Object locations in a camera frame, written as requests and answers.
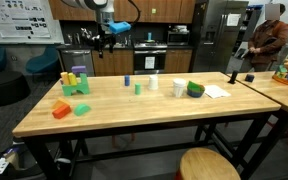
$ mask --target stool seat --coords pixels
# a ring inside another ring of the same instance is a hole
[[[182,156],[180,173],[182,180],[240,180],[227,159],[206,148],[188,150]]]
[[[8,105],[26,98],[30,88],[20,72],[0,72],[0,106]]]

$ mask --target white cup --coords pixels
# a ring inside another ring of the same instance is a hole
[[[150,80],[148,83],[148,89],[150,89],[150,90],[158,89],[158,77],[156,75],[150,75]]]
[[[181,97],[184,91],[186,81],[181,78],[176,78],[173,80],[173,93],[175,97]]]

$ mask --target yellow block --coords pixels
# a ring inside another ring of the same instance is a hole
[[[69,105],[69,106],[71,105],[70,102],[68,102],[66,99],[60,97],[60,98],[58,98],[57,101],[53,104],[52,109],[57,109],[57,108],[65,105],[65,104],[67,104],[67,105]]]
[[[73,73],[68,73],[68,78],[70,79],[70,84],[72,86],[76,86],[77,85],[77,80],[76,80],[76,76]]]
[[[61,77],[64,85],[70,85],[70,80],[68,79],[67,72],[62,72]]]

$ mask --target purple block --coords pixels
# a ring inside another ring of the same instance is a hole
[[[72,72],[73,72],[73,74],[87,73],[85,66],[73,66],[72,67]]]

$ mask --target wooden table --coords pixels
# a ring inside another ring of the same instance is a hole
[[[255,78],[253,82],[245,81],[247,74],[254,75]],[[256,170],[256,168],[253,167],[258,167],[260,165],[260,163],[265,159],[288,128],[288,85],[272,79],[273,74],[274,71],[240,73],[236,78],[238,82],[250,87],[251,89],[254,89],[255,91],[281,105],[281,109],[274,113],[274,115],[278,118],[278,121],[262,142],[253,158],[250,160],[249,166],[251,168],[248,168],[242,172],[241,177],[243,179],[248,179],[253,174],[253,172]]]
[[[247,116],[256,120],[236,150],[235,157],[233,156],[240,160],[271,112],[281,107],[240,83],[227,83],[229,77],[219,72],[163,74],[158,75],[158,78],[159,89],[151,91],[148,90],[147,75],[131,76],[129,87],[124,86],[123,76],[90,77],[90,94],[74,94],[65,98],[71,103],[72,109],[85,103],[92,110],[79,117],[70,113],[60,120],[53,118],[51,109],[57,98],[63,97],[61,85],[57,82],[18,124],[13,134],[25,141],[45,175],[56,180],[63,177],[49,155],[45,146],[47,142],[237,121]],[[175,98],[172,94],[174,78],[203,85],[217,85],[231,96],[212,99],[204,94],[201,98],[191,98],[184,93],[183,97]],[[134,93],[135,83],[142,84],[140,95]],[[159,150],[173,150],[172,148],[175,149],[172,146]]]

